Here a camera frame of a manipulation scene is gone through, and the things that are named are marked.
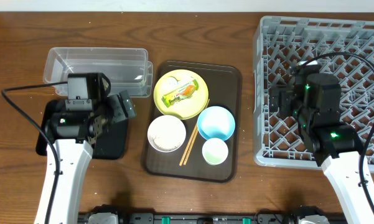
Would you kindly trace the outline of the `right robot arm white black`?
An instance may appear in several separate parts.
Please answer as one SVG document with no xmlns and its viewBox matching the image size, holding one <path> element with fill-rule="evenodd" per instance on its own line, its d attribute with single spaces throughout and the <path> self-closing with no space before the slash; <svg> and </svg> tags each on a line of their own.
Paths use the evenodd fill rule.
<svg viewBox="0 0 374 224">
<path fill-rule="evenodd" d="M 340 120 L 341 87 L 326 73 L 269 90 L 269 110 L 297 121 L 300 138 L 332 185 L 348 223 L 374 223 L 374 182 L 364 145 Z"/>
</svg>

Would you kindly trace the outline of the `white tissue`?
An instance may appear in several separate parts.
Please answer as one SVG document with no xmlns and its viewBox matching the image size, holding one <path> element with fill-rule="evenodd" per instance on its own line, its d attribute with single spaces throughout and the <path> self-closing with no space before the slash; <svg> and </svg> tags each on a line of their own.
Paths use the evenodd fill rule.
<svg viewBox="0 0 374 224">
<path fill-rule="evenodd" d="M 179 81 L 175 77 L 170 76 L 166 79 L 166 86 L 167 87 L 176 87 L 178 85 L 179 85 Z"/>
</svg>

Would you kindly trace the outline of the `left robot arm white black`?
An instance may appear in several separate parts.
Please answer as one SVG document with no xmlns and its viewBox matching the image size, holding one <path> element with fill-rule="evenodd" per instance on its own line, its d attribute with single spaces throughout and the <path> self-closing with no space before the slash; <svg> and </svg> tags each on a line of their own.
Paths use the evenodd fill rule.
<svg viewBox="0 0 374 224">
<path fill-rule="evenodd" d="M 96 111 L 69 111 L 70 100 L 52 100 L 36 151 L 47 169 L 35 223 L 76 223 L 86 170 L 92 159 L 124 156 L 129 119 L 136 110 L 127 91 L 97 101 Z"/>
</svg>

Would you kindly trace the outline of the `green snack wrapper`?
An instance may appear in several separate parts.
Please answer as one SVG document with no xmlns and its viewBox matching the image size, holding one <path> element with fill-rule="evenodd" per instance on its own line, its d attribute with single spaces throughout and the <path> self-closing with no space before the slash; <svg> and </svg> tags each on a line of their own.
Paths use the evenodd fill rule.
<svg viewBox="0 0 374 224">
<path fill-rule="evenodd" d="M 196 79 L 177 87 L 169 93 L 162 96 L 162 102 L 168 108 L 177 102 L 190 98 L 199 89 L 199 84 Z"/>
</svg>

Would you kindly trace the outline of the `rice grains pile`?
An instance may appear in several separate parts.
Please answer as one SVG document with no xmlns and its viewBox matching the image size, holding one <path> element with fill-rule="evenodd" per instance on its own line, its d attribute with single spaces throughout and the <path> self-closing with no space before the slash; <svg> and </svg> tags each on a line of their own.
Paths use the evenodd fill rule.
<svg viewBox="0 0 374 224">
<path fill-rule="evenodd" d="M 157 146 L 157 148 L 161 151 L 172 151 L 174 149 L 177 149 L 179 147 L 179 141 L 177 139 L 174 139 L 171 136 L 154 136 L 153 137 L 153 143 Z"/>
</svg>

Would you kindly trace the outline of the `white bowl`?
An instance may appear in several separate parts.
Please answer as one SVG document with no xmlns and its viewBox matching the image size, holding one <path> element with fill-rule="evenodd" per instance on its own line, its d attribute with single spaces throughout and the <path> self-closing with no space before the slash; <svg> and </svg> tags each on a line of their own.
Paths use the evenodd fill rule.
<svg viewBox="0 0 374 224">
<path fill-rule="evenodd" d="M 149 144 L 159 152 L 173 152 L 178 150 L 178 148 L 172 151 L 161 151 L 157 148 L 152 140 L 153 137 L 157 135 L 166 135 L 177 139 L 180 143 L 178 148 L 180 148 L 186 139 L 186 128 L 184 123 L 179 118 L 171 115 L 159 116 L 150 123 L 147 130 L 147 140 Z"/>
</svg>

